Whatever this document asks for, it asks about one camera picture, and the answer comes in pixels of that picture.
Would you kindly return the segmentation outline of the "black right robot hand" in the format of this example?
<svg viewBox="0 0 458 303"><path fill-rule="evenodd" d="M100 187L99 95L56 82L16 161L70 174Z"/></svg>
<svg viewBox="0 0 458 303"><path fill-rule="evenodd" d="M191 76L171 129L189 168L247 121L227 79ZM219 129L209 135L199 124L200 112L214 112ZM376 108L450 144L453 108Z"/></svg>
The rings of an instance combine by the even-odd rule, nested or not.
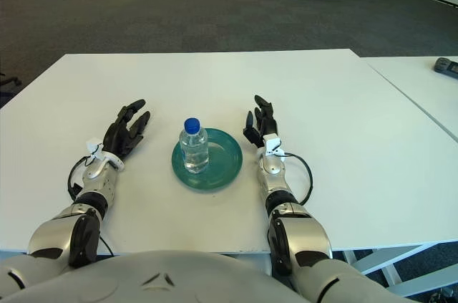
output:
<svg viewBox="0 0 458 303"><path fill-rule="evenodd" d="M254 112L248 111L245 119L243 135L257 148L264 146L264 136L278 134L278 126L273 117L273 105L260 95L255 95L256 107Z"/></svg>

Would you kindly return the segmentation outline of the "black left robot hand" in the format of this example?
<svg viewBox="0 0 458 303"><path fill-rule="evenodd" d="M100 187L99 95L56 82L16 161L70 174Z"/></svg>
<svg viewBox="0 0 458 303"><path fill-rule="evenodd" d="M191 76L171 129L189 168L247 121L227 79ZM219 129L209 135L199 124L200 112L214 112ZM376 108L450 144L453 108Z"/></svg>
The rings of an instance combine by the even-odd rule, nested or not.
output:
<svg viewBox="0 0 458 303"><path fill-rule="evenodd" d="M124 160L143 139L143 132L150 119L150 112L140 115L130 126L128 122L145 106L145 100L140 99L123 106L116 120L108 127L103 138L103 150Z"/></svg>

